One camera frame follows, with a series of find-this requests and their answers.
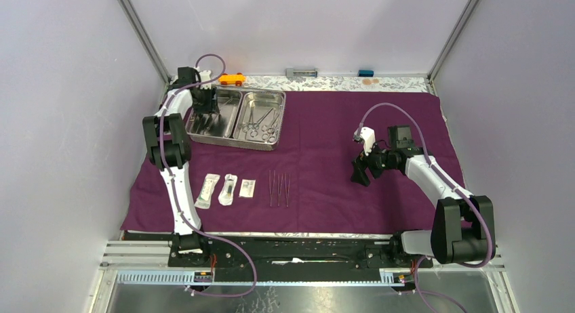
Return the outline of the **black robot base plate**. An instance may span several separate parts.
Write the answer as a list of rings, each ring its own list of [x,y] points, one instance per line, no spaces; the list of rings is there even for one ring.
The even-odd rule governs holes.
[[[390,240],[352,238],[206,238],[206,255],[172,257],[168,266],[212,274],[217,283],[398,283],[419,256],[393,259]]]

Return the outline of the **purple cloth wrap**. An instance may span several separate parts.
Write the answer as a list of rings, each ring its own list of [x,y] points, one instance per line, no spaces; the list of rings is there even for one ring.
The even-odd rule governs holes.
[[[418,144],[426,144],[440,166],[458,183],[463,176],[448,135],[439,98],[429,93],[289,91],[278,147],[246,150],[192,143],[190,180],[198,193],[215,173],[255,180],[254,197],[217,199],[199,210],[207,232],[320,232],[391,234],[428,230],[435,210],[424,192],[398,171],[385,171],[367,187],[353,183],[352,161],[361,152],[353,132],[364,122],[378,140],[394,125],[410,125]],[[275,170],[273,206],[269,171]],[[285,180],[291,173],[289,207]],[[277,206],[278,175],[284,174]]]

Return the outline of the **small white sterile packet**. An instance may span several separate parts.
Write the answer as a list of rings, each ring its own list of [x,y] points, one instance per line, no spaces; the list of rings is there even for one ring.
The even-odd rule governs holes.
[[[253,198],[255,191],[255,180],[242,180],[240,185],[239,197],[241,198]]]

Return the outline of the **steel scalpel handle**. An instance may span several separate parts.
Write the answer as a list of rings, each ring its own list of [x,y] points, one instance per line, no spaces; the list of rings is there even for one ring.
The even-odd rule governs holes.
[[[283,190],[283,185],[284,185],[284,174],[279,174],[278,175],[278,183],[277,183],[277,206],[279,207],[281,205],[281,195],[282,195],[282,190]]]

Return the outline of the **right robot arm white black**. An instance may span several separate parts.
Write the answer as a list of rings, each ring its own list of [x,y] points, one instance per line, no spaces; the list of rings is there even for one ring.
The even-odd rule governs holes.
[[[352,162],[351,181],[369,186],[370,178],[398,171],[424,192],[435,210],[431,229],[394,233],[391,262],[405,267],[416,255],[425,255],[441,264],[486,265],[496,254],[491,200],[474,195],[451,178],[425,146],[415,144],[410,126],[389,127],[388,135],[390,144],[382,148],[373,129],[358,128],[354,140],[363,149]]]

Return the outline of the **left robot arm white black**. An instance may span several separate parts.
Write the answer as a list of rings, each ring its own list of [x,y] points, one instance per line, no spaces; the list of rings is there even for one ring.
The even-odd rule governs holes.
[[[206,264],[211,250],[194,208],[189,174],[191,139],[184,119],[189,110],[218,112],[212,82],[210,70],[180,67],[159,110],[142,120],[147,157],[158,168],[170,199],[174,220],[171,256],[184,255],[194,266]]]

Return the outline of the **steel tweezers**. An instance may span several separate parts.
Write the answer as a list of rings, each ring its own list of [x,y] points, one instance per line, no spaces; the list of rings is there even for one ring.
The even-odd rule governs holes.
[[[275,189],[275,170],[269,171],[269,206],[273,206],[273,193]]]
[[[291,186],[291,173],[286,175],[285,180],[285,206],[289,207],[289,198],[290,198],[290,186]]]

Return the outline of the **perforated steel instrument tray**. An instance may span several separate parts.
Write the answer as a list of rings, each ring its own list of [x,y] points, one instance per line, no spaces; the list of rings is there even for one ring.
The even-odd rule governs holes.
[[[212,130],[201,135],[197,133],[199,120],[205,114],[191,114],[186,121],[186,132],[195,142],[217,146],[229,146],[250,150],[272,151],[279,144],[283,117],[285,113],[286,94],[272,89],[255,89],[244,87],[218,87],[220,120]],[[281,116],[279,139],[272,143],[262,141],[262,127],[271,122],[271,113],[260,125],[255,138],[246,136],[241,131],[241,124],[248,121],[250,107],[255,106],[255,118],[261,117],[268,109],[278,110]]]

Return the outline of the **long white sterile packet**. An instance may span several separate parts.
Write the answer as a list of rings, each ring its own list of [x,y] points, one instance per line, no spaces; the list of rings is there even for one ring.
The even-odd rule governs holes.
[[[194,206],[198,209],[209,209],[212,203],[212,195],[215,190],[216,184],[219,182],[220,175],[208,173],[205,176],[199,196],[197,197]]]

